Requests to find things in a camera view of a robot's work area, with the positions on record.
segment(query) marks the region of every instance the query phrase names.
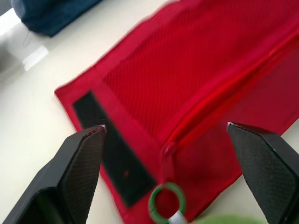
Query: white table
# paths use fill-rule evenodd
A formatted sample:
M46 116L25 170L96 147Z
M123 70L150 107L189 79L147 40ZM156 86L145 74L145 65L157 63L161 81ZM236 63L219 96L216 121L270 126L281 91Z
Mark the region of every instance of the white table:
M0 222L37 171L75 131L54 90L95 63L135 24L164 3L165 0L105 0L52 39L27 35L20 23L8 31L1 32L0 28L0 59L6 60L6 67L0 67ZM283 137L299 151L298 133L297 121ZM242 178L203 215L212 213L264 219ZM87 223L121 223L101 179Z

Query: zipper pull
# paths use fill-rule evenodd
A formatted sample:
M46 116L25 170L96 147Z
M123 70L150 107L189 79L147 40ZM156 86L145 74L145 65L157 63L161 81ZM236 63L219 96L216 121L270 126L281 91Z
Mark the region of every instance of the zipper pull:
M160 153L161 183L175 182L174 154L178 148L176 142L167 142Z

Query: blue fabric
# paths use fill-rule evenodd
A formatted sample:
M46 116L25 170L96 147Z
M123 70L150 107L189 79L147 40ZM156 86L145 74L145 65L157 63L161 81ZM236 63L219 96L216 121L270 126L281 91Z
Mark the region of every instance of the blue fabric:
M12 0L12 7L29 30L54 36L102 0Z

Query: black velcro strip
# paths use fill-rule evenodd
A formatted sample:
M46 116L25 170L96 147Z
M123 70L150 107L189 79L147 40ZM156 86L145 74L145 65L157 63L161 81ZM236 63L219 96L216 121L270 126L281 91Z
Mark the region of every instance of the black velcro strip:
M107 121L106 114L92 92L75 102L73 107L83 127L104 124L104 119ZM113 124L105 122L105 125L107 135L103 165L124 203L131 207L156 185L156 181L127 146Z
M83 128L103 125L105 122L105 114L91 91L73 103L73 108Z

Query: red mesh bag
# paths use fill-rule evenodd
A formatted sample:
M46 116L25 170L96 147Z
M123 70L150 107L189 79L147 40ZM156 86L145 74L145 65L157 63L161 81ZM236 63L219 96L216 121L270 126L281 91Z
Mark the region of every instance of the red mesh bag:
M79 130L74 103L92 92L155 184L181 187L191 221L241 175L227 122L282 134L299 117L298 79L298 0L181 0L55 94ZM152 186L128 205L100 173L125 223L152 222ZM157 206L178 208L168 194Z

